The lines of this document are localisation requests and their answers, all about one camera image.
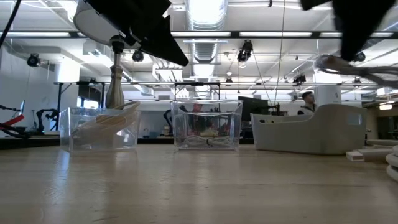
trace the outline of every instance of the clear plastic bin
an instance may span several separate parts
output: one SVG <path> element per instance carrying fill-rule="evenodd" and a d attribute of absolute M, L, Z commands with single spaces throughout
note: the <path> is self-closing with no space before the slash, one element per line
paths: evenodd
<path fill-rule="evenodd" d="M 178 149 L 239 149 L 242 101 L 178 100 L 171 104 Z"/>
<path fill-rule="evenodd" d="M 137 146 L 141 112 L 68 108 L 60 113 L 62 149 L 114 151 Z"/>

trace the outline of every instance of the table surface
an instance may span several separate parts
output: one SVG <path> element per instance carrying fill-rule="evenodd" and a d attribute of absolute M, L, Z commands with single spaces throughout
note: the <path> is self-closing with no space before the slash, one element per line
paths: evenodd
<path fill-rule="evenodd" d="M 386 164 L 255 151 L 0 151 L 0 223 L 398 223 Z"/>

